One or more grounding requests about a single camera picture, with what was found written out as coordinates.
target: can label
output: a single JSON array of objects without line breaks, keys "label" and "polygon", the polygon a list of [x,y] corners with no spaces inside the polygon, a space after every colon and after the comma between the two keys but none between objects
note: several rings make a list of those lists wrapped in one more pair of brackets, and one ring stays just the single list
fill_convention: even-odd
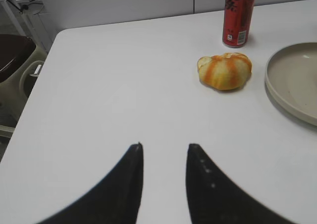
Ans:
[{"label": "can label", "polygon": [[230,47],[243,46],[248,40],[254,0],[226,0],[223,42]]}]

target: chair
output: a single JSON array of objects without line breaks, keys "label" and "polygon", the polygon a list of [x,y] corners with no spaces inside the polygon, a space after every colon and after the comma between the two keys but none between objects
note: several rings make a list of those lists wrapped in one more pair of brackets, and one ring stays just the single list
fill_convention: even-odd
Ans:
[{"label": "chair", "polygon": [[[35,78],[29,86],[29,74],[43,65],[47,53],[30,38],[16,35],[0,35],[0,103],[19,120]],[[0,135],[7,136],[10,129],[1,126]]]}]

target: bread roll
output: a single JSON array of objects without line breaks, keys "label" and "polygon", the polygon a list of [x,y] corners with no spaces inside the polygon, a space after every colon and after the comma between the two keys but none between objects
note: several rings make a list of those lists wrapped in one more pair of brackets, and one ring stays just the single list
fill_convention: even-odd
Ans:
[{"label": "bread roll", "polygon": [[198,60],[199,79],[215,89],[231,90],[242,87],[251,75],[252,63],[241,53],[205,56]]}]

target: plate rim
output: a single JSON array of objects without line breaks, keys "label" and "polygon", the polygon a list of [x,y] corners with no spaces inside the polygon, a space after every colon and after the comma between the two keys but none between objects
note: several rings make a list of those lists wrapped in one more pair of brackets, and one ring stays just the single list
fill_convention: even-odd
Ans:
[{"label": "plate rim", "polygon": [[274,100],[280,104],[284,109],[286,109],[289,113],[291,113],[293,116],[299,118],[300,120],[303,120],[305,122],[308,122],[310,124],[313,124],[315,126],[317,126],[317,117],[310,115],[300,109],[298,109],[297,107],[293,106],[290,102],[288,102],[287,100],[285,100],[274,88],[274,86],[271,84],[270,80],[269,80],[269,76],[268,76],[268,66],[272,60],[272,58],[279,53],[280,51],[288,48],[288,47],[292,47],[292,46],[296,46],[296,45],[303,45],[303,44],[315,44],[317,46],[317,42],[300,42],[300,43],[294,43],[294,44],[290,44],[287,46],[282,47],[281,49],[277,50],[276,52],[274,52],[270,58],[268,59],[266,66],[265,66],[265,84],[268,88],[269,93],[272,95],[272,97],[274,98]]}]

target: beige plate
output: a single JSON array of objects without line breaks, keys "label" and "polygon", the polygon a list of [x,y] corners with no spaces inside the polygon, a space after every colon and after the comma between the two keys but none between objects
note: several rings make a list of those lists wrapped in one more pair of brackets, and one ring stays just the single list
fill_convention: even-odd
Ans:
[{"label": "beige plate", "polygon": [[288,112],[317,126],[317,43],[281,49],[268,61],[265,83]]}]

